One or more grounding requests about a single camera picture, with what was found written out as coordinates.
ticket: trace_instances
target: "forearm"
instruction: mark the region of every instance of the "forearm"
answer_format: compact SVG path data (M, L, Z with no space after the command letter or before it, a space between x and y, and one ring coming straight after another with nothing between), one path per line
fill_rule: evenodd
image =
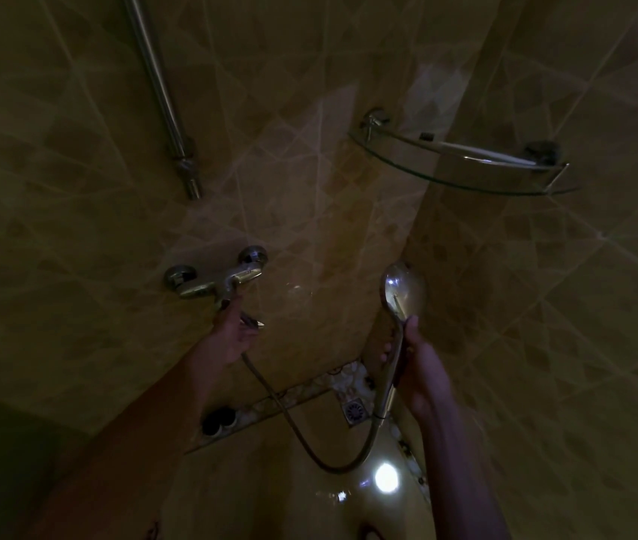
M142 538L169 491L221 365L192 349L87 445L28 538Z
M508 539L504 517L478 470L456 403L434 402L420 428L437 538Z

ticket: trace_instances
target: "hand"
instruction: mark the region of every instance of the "hand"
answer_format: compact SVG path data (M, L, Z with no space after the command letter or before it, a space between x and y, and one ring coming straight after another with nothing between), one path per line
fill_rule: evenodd
M190 355L221 369L251 348L259 331L241 321L241 302L241 297L235 297L229 307L216 315L211 333L189 351Z
M434 347L419 333L418 317L409 317L404 337L408 342L406 366L397 388L414 418L424 424L432 419L438 407L453 401L451 382ZM382 362L387 361L391 350L391 343L384 345Z

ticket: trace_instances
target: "person's right arm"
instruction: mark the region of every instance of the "person's right arm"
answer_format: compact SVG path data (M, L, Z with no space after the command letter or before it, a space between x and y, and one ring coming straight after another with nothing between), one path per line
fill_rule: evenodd
M419 333L417 317L407 321L405 337L410 346L398 389L421 430L436 537L509 539L504 517L472 460L449 377L432 345Z

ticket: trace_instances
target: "glass shelf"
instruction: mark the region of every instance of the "glass shelf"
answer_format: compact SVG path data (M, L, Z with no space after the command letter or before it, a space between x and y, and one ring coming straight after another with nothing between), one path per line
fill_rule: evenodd
M580 188L568 164L566 167L558 165L540 171L531 167L518 167L514 163L483 160L474 155L470 157L440 153L435 151L440 146L433 142L408 139L384 129L380 132L377 132L378 129L373 131L368 143L366 129L352 129L349 136L379 161L442 186L512 197L560 195ZM447 170L442 171L442 177L438 178L434 173L439 159L446 160L447 157L451 162L447 164Z

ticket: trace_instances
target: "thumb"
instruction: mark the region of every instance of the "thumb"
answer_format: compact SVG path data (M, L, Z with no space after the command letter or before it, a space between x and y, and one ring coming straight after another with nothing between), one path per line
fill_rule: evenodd
M421 345L424 342L424 337L419 333L418 316L413 315L407 319L406 324L404 324L404 336L413 346Z

